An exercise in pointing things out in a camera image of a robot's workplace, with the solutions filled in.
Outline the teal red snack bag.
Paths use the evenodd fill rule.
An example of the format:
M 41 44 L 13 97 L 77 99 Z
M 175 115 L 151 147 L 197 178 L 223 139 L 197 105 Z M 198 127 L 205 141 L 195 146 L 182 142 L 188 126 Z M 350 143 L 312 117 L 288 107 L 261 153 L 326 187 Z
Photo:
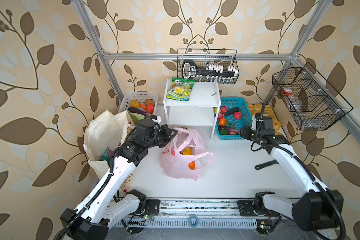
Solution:
M 110 151 L 108 148 L 105 150 L 105 152 L 102 155 L 101 161 L 107 162 L 108 165 L 111 164 L 111 157 L 112 157 L 112 151 Z

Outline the yellow pear fruit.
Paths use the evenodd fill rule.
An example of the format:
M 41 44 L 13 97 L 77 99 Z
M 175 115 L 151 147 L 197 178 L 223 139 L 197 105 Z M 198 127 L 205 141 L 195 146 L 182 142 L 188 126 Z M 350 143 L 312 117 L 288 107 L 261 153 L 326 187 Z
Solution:
M 184 156 L 192 156 L 193 155 L 193 149 L 191 147 L 188 147 L 182 151 L 182 155 Z

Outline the pink plastic grocery bag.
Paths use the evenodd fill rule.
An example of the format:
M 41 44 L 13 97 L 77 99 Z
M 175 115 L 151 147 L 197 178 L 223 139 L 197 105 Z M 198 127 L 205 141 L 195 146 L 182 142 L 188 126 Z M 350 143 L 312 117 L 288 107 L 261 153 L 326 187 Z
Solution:
M 168 177 L 174 179 L 192 179 L 197 181 L 202 171 L 214 161 L 214 154 L 205 151 L 202 136 L 195 129 L 175 128 L 178 134 L 165 147 L 160 155 L 160 165 Z M 188 147 L 193 149 L 192 156 L 182 155 Z M 195 169 L 189 163 L 195 162 Z

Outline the orange fruit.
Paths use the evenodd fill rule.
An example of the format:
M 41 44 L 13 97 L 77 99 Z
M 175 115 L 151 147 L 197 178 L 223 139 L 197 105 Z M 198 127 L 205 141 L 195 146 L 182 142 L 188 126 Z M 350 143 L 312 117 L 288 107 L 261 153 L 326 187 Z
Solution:
M 191 169 L 191 170 L 194 170 L 195 169 L 195 162 L 194 161 L 192 161 L 191 163 L 189 163 L 189 168 Z

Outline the cream canvas tote bag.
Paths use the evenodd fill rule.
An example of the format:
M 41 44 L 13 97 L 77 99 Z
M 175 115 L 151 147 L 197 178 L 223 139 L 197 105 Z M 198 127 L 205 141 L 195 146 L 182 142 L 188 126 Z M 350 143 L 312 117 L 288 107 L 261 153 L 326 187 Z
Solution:
M 124 141 L 128 133 L 135 127 L 127 111 L 113 115 L 106 110 L 90 122 L 84 134 L 84 150 L 89 158 L 89 165 L 101 179 L 109 164 L 102 160 L 106 150 L 113 151 Z

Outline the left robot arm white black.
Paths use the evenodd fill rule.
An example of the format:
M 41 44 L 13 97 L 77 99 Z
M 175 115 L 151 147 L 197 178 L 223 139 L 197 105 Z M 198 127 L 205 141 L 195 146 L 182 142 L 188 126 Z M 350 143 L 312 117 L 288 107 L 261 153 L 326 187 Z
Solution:
M 56 236 L 73 240 L 104 240 L 109 230 L 126 216 L 145 212 L 146 195 L 132 190 L 114 205 L 119 188 L 153 147 L 163 148 L 178 134 L 167 124 L 143 119 L 126 136 L 111 158 L 110 168 L 89 195 L 75 208 L 61 215 L 63 229 Z

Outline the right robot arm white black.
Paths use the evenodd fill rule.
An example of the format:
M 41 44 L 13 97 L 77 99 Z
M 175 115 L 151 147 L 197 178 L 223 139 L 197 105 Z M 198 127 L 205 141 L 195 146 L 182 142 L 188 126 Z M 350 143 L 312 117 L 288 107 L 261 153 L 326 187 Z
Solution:
M 274 192 L 256 193 L 252 209 L 258 216 L 276 212 L 286 217 L 304 232 L 313 232 L 320 239 L 326 237 L 321 230 L 339 229 L 337 238 L 346 238 L 346 227 L 342 217 L 344 198 L 337 190 L 330 190 L 317 178 L 295 153 L 283 135 L 276 135 L 273 119 L 255 114 L 251 126 L 244 126 L 240 136 L 258 144 L 283 168 L 296 187 L 299 197 L 281 197 Z

